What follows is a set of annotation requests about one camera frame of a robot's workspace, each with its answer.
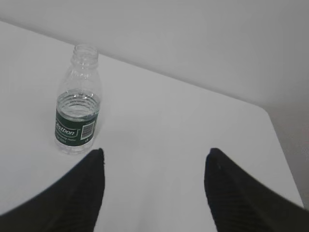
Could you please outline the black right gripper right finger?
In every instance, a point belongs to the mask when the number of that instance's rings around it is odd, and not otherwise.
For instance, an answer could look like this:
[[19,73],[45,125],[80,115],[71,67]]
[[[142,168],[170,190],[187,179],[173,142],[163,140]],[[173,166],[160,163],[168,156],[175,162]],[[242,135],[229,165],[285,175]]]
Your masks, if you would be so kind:
[[308,210],[275,193],[218,148],[206,157],[204,189],[219,232],[307,232]]

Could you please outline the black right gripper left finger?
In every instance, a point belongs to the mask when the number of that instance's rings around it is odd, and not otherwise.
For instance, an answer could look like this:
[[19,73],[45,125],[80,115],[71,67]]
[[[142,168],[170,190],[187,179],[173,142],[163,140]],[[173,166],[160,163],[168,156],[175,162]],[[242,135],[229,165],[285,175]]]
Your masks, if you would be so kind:
[[104,152],[92,150],[43,192],[0,217],[2,232],[92,232],[105,189]]

